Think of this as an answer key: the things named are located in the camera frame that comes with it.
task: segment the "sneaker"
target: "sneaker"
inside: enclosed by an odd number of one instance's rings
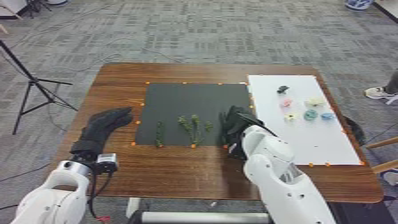
[[[381,173],[383,179],[388,181],[391,186],[398,186],[398,169],[391,169]]]
[[[365,90],[365,96],[375,100],[390,99],[397,94],[390,94],[384,92],[384,87],[375,87]]]

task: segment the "camera tripod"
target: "camera tripod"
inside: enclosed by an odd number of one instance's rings
[[[52,90],[41,85],[41,82],[49,82],[49,83],[56,83],[57,85],[73,85],[68,82],[59,82],[49,79],[40,79],[33,76],[13,52],[11,49],[8,47],[8,45],[4,44],[4,41],[0,40],[0,47],[4,48],[4,51],[13,59],[13,62],[25,74],[25,77],[29,78],[29,87],[27,87],[27,91],[25,91],[25,96],[24,96],[24,101],[22,101],[22,107],[20,107],[20,112],[18,112],[18,117],[17,117],[17,124],[15,124],[15,130],[13,130],[13,135],[17,134],[18,131],[18,126],[20,126],[20,122],[22,122],[22,117],[27,113],[31,113],[34,110],[38,110],[41,107],[45,107],[50,103],[57,104],[59,106],[73,109],[75,111],[79,110],[73,105],[66,102],[66,100],[57,96],[57,94],[52,92]],[[31,94],[31,90],[33,87],[36,87],[40,89],[40,92],[47,98],[47,102],[41,103],[38,106],[34,106],[31,109],[25,110],[25,106],[27,106],[27,100],[29,100],[29,94]]]

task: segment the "wall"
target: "wall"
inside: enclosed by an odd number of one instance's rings
[[[27,0],[0,0],[0,3],[11,8],[15,12],[20,12],[27,6]],[[13,16],[4,8],[0,8],[0,16]]]
[[[377,3],[398,18],[398,0],[377,0]]]

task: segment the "carpet floor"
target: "carpet floor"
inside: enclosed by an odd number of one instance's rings
[[[397,122],[398,102],[363,96],[383,86],[397,69],[398,26],[375,7],[365,12],[338,0],[73,0],[43,8],[24,21],[2,21],[0,39],[33,73],[73,83],[59,94],[79,107],[111,62],[312,65],[322,73],[345,116],[361,124],[368,139]],[[0,179],[41,167],[54,158],[75,112],[52,105],[22,120],[11,135],[27,78],[0,57]],[[29,104],[43,100],[33,92]],[[398,127],[374,141],[398,135]],[[397,146],[365,149],[372,165],[397,159]],[[0,182],[0,207],[20,202],[43,183],[45,170]],[[381,181],[386,195],[397,189]],[[98,199],[98,214],[127,221],[123,198]],[[153,210],[262,211],[255,202],[150,199]],[[390,206],[398,220],[398,203]],[[9,223],[15,209],[0,211]],[[88,216],[82,223],[97,223]]]

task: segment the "green plant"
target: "green plant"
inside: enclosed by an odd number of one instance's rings
[[[159,121],[157,124],[157,140],[155,140],[155,145],[159,148],[164,147],[164,136],[166,136],[166,124],[162,121]]]
[[[182,125],[182,127],[184,127],[184,129],[189,133],[192,148],[196,148],[200,146],[203,140],[205,140],[203,133],[201,133],[201,119],[200,119],[200,116],[196,114],[191,116],[191,122],[189,122],[185,116],[182,116],[178,118],[178,124]],[[205,123],[207,133],[210,133],[212,129],[214,129],[214,124],[208,121]]]
[[[214,124],[212,124],[210,121],[207,121],[207,123],[205,123],[205,130],[207,130],[208,133],[210,133],[212,130],[214,130]]]

